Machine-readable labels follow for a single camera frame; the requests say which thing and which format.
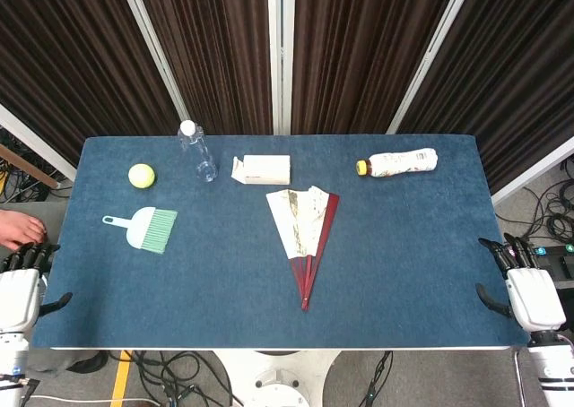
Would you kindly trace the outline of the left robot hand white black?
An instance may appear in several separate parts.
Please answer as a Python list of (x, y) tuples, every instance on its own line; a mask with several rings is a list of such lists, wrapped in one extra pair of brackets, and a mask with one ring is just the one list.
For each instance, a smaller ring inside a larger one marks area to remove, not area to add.
[(25, 333), (40, 317), (65, 307), (72, 292), (43, 304), (40, 282), (51, 271), (58, 244), (27, 243), (1, 261), (1, 333)]

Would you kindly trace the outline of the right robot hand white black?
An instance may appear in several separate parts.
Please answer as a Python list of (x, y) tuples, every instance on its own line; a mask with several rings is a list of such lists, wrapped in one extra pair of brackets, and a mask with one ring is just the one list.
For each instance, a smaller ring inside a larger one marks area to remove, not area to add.
[(479, 238), (492, 255), (505, 283), (509, 303), (499, 303), (486, 288), (475, 285), (479, 300), (491, 311), (515, 320), (527, 333), (556, 332), (566, 323), (558, 292), (551, 275), (539, 266), (529, 243), (508, 233), (505, 244)]

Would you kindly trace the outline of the person bare hand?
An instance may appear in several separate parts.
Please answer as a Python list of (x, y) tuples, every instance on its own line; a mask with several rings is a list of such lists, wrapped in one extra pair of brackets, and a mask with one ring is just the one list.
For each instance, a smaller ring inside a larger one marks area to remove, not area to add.
[(2, 210), (0, 222), (1, 245), (12, 251), (28, 243), (42, 243), (47, 237), (43, 222), (22, 212)]

